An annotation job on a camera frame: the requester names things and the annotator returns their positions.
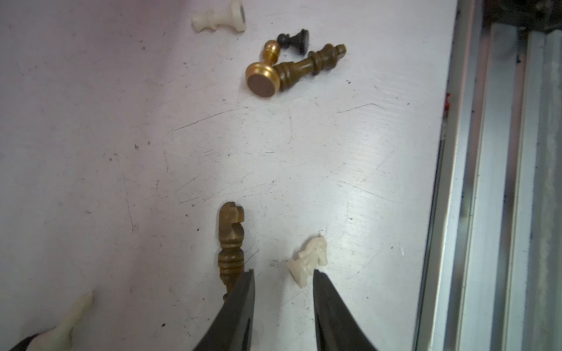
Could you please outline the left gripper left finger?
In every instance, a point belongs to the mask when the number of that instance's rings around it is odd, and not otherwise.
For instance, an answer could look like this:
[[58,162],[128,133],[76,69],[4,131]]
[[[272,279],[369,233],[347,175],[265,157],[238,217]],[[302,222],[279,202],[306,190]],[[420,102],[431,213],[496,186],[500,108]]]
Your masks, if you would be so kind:
[[233,291],[194,350],[251,349],[255,308],[253,270],[241,274]]

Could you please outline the brown wooden knight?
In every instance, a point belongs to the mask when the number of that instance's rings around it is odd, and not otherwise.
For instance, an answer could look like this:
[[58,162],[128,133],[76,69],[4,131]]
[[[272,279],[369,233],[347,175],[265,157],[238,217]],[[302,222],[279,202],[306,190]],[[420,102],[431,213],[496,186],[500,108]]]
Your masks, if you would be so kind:
[[234,202],[225,203],[219,211],[218,238],[220,252],[218,267],[220,279],[225,285],[226,301],[234,289],[238,278],[244,272],[244,251],[241,248],[244,241],[244,209]]

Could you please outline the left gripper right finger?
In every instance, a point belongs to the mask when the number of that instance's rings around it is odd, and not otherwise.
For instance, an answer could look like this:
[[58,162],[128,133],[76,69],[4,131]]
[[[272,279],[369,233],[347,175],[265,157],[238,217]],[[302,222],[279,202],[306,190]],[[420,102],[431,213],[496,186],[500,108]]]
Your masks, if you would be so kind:
[[313,274],[313,301],[317,350],[377,350],[360,329],[332,281],[319,270]]

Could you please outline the white knight piece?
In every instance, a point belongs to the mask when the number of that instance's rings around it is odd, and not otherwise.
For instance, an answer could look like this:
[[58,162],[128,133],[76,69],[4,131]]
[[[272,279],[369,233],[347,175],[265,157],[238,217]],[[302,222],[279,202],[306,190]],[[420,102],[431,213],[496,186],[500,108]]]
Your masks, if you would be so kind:
[[313,276],[319,266],[327,266],[327,242],[326,239],[317,235],[312,237],[304,249],[297,253],[296,259],[286,263],[287,269],[299,288],[305,288],[308,279]]

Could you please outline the black and white pawn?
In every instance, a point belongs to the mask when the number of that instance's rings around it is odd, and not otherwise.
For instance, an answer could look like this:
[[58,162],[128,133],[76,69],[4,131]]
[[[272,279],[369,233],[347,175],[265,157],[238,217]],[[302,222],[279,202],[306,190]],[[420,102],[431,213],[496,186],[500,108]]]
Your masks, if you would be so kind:
[[229,26],[237,32],[244,32],[247,24],[243,4],[240,0],[232,0],[223,11],[208,10],[205,13],[196,13],[192,16],[192,26],[196,32],[204,29],[215,31],[219,26]]

